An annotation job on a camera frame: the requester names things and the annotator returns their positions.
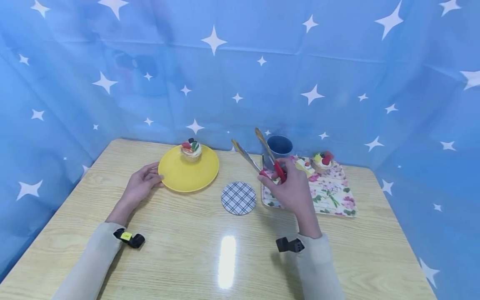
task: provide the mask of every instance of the plaid coaster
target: plaid coaster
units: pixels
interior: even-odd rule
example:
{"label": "plaid coaster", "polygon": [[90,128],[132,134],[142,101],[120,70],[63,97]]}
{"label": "plaid coaster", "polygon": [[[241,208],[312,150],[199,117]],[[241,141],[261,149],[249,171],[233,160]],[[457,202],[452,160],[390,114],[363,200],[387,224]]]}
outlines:
{"label": "plaid coaster", "polygon": [[245,182],[232,182],[222,191],[222,205],[233,215],[246,215],[256,204],[255,191]]}

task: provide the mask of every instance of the yellow plate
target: yellow plate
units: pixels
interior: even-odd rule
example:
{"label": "yellow plate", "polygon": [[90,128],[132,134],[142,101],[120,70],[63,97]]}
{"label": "yellow plate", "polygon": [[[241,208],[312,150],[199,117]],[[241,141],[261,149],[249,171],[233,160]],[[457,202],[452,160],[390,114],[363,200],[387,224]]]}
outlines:
{"label": "yellow plate", "polygon": [[196,162],[183,159],[180,146],[176,146],[165,153],[158,164],[158,173],[165,176],[163,184],[176,192],[194,192],[206,187],[215,179],[218,169],[218,156],[205,145]]}

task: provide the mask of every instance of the beige sleeve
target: beige sleeve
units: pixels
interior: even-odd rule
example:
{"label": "beige sleeve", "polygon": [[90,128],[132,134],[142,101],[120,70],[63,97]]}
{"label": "beige sleeve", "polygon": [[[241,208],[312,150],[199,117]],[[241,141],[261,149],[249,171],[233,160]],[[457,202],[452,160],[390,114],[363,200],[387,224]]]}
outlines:
{"label": "beige sleeve", "polygon": [[306,300],[344,300],[345,295],[333,266],[328,237],[298,235],[305,249],[297,253],[297,266]]}
{"label": "beige sleeve", "polygon": [[77,264],[60,285],[52,300],[96,300],[105,275],[121,247],[113,236],[125,228],[115,223],[100,224],[80,256]]}

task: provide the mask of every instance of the red fruit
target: red fruit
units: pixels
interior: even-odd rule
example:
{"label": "red fruit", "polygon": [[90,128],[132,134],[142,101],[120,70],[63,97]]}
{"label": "red fruit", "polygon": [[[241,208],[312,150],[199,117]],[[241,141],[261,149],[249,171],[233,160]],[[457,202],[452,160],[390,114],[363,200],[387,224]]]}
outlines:
{"label": "red fruit", "polygon": [[330,155],[325,155],[325,157],[322,158],[322,164],[328,166],[328,164],[330,164],[330,160],[331,160]]}

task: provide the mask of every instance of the yellow sticker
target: yellow sticker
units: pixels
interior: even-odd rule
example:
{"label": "yellow sticker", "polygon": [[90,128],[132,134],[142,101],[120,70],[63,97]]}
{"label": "yellow sticker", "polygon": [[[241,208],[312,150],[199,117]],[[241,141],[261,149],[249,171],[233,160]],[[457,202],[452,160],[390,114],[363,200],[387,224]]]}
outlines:
{"label": "yellow sticker", "polygon": [[132,234],[129,232],[123,232],[120,236],[122,240],[130,240],[132,238]]}

